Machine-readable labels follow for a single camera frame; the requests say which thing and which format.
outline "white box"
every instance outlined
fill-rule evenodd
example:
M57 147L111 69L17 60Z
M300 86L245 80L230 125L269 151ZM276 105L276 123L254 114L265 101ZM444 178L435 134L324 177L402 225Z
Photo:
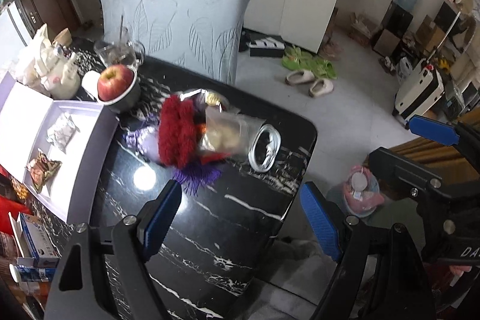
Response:
M47 129L62 112L78 127L66 153L46 141ZM14 81L0 82L0 164L51 212L66 223L88 223L98 178L118 126L104 105L76 100L52 100ZM62 162L55 177L38 194L25 169L41 149Z
M56 267L59 257L46 235L43 224L40 223L37 217L28 214L24 216L29 219L30 223L22 224L22 215L23 213L19 213L18 219L15 221L11 213L8 213L15 241L21 255L21 257L17 258L17 264L25 267ZM32 254L31 248L37 252L36 256Z

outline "glass pitcher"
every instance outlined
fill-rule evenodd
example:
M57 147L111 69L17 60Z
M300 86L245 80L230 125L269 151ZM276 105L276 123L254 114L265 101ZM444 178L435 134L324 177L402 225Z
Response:
M94 44L95 53L105 67L114 64L131 65L138 69L145 58L145 46L137 40L132 40L126 27L122 33L108 32Z

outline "red apple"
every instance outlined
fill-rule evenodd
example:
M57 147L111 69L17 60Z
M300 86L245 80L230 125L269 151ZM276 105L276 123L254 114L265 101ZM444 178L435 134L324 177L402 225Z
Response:
M126 65L111 65L98 79L97 90L100 100L107 102L120 97L134 81L134 72Z

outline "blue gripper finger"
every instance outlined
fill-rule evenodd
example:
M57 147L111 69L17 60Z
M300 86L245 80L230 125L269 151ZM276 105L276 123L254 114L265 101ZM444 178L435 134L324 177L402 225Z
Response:
M182 201L182 186L180 183L169 181L163 191L168 191L168 194L153 214L144 232L143 256L145 260L159 252Z
M458 144L460 137L450 125L431 120L420 115L414 115L410 121L410 132L425 139L436 141L442 145Z
M309 183L300 188L300 203L323 252L338 262L342 256L338 230L313 194Z

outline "white refrigerator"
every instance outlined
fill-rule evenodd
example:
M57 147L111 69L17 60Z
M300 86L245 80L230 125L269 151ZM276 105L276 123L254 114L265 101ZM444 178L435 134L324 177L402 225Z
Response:
M18 52L31 40L17 5L15 2L10 3L0 14L0 79L7 71L14 73Z

